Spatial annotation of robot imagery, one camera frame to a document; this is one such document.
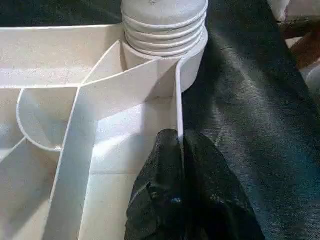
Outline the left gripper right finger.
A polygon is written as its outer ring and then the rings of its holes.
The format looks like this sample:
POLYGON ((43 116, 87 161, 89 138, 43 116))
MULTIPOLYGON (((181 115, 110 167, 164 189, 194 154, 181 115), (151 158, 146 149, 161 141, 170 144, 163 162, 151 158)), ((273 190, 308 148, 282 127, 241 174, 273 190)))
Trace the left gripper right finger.
POLYGON ((184 133, 190 240, 263 240, 251 203, 223 154, 205 135, 184 133))

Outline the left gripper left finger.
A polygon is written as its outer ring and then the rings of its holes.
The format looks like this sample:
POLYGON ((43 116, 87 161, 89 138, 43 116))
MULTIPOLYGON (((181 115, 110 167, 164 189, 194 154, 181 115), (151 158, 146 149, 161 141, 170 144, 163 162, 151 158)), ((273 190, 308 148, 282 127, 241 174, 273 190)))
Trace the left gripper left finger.
POLYGON ((183 240, 184 176, 178 132, 160 131, 139 172, 126 211, 125 239, 183 240))

